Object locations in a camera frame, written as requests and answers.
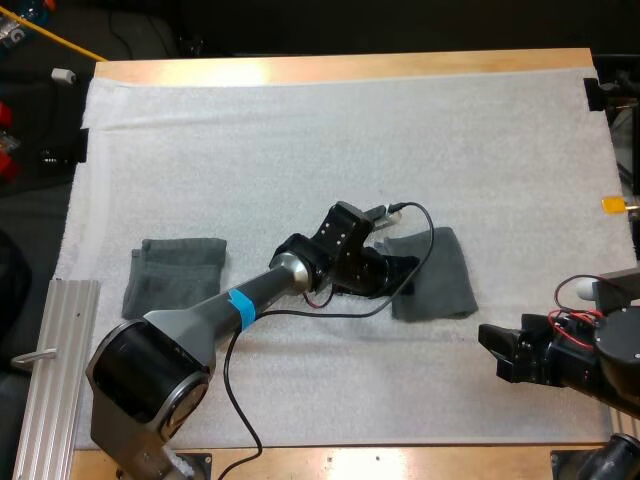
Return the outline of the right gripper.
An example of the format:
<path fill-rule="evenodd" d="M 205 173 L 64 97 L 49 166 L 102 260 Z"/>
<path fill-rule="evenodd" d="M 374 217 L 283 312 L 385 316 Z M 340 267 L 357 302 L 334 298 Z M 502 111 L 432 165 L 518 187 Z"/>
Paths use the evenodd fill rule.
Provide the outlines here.
<path fill-rule="evenodd" d="M 522 330 L 481 324 L 478 342 L 497 358 L 496 376 L 509 383 L 601 388 L 605 379 L 596 352 L 596 320 L 589 312 L 524 314 Z M 508 360 L 516 358 L 519 362 Z"/>

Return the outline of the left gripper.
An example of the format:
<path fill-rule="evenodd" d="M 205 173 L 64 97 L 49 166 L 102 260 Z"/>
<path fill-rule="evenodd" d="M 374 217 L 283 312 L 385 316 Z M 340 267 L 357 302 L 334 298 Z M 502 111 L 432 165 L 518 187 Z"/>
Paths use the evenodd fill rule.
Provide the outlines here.
<path fill-rule="evenodd" d="M 370 299 L 391 296 L 419 265 L 416 256 L 380 253 L 373 247 L 347 251 L 338 257 L 332 271 L 337 294 Z"/>

